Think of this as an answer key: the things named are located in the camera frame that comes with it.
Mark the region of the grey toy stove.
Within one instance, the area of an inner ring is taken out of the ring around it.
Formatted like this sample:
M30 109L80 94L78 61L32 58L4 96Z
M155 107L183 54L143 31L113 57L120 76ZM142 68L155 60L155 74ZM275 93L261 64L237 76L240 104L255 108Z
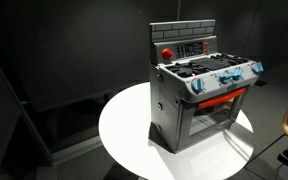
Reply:
M177 153L175 152L177 123L181 102L195 104L239 88L247 87L249 89L261 74L255 74L252 71L251 66L257 61L250 59L247 63L187 78L182 78L166 69L167 66L175 63L188 63L190 60L227 54L220 53L217 49L217 37L213 34L215 24L215 20L207 19L155 22L149 25L151 121L173 153ZM197 42L202 43L202 54L184 58L176 57L178 45ZM169 48L173 52L173 57L169 60L162 58L162 50L165 48ZM243 70L240 80L231 79L227 84L219 81L220 74L230 73L232 75L232 71L235 69ZM203 79L204 90L195 93L191 83L198 78Z

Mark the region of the blue left stove knob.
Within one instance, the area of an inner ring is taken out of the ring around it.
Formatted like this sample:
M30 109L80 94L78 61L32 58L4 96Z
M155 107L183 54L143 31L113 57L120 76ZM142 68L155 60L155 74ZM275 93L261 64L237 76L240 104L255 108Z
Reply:
M195 93L202 92L204 90L203 79L202 78L194 79L191 83L191 87Z

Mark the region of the blue stove knob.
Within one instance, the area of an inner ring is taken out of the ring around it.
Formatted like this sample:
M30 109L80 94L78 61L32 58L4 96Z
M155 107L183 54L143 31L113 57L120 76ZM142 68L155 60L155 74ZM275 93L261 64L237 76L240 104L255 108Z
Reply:
M222 73L219 75L219 81L222 84L227 84L231 81L232 75L230 73Z
M233 70L232 71L232 79L235 81L240 80L242 78L242 73L243 73L242 69Z
M251 66L251 69L252 69L252 71L253 71L255 74L259 74L259 73L262 73L262 72L264 71L261 62L257 62L257 63L255 63L255 64L253 64L253 65Z
M204 90L203 79L202 78L194 79L191 83L191 87L195 93L202 92Z

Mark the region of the blue right stove knob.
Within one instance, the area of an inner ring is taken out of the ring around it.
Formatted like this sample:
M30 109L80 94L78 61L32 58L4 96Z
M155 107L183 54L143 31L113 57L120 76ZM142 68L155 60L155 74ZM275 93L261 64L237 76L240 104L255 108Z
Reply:
M264 71L261 62L257 62L257 63L255 63L255 64L253 64L253 65L251 66L251 69L252 69L252 71L253 71L255 74L259 74L259 73L262 73L262 72Z

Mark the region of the large red timer knob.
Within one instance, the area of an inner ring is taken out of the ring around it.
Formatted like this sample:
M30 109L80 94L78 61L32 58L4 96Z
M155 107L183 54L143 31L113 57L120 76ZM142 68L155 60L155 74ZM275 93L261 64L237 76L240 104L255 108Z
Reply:
M162 50L162 58L165 60L169 60L173 57L173 52L169 48L165 48Z

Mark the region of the round white table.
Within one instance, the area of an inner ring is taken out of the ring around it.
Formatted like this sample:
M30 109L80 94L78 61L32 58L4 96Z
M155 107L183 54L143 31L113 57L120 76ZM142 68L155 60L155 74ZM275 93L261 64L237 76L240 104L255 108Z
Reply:
M115 95L99 120L100 139L111 157L147 180L225 180L240 171L254 151L252 125L244 113L230 129L177 154L149 139L150 124L148 83Z

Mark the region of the black keypad display panel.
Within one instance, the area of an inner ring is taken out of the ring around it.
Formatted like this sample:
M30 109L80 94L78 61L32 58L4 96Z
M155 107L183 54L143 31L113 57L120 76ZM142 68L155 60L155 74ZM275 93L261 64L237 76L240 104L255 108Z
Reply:
M177 58L200 55L203 53L203 46L201 42L178 45L176 53Z

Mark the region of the black burner grate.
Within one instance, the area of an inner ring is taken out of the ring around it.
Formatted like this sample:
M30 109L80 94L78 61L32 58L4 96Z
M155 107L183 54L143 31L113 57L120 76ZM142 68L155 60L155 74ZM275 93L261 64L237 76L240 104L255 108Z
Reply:
M220 54L213 55L210 58L190 60L188 63L175 63L167 66L166 69L182 78L187 78L247 62L248 59L245 58Z

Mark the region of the grey oven door with window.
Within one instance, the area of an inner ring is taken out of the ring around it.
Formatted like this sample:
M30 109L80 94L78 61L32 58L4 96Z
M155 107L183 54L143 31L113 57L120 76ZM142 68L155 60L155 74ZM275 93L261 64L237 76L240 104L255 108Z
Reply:
M243 88L246 88L246 91L241 95L214 106L198 108L199 103L181 102L175 152L229 129L236 121L246 96L248 88Z

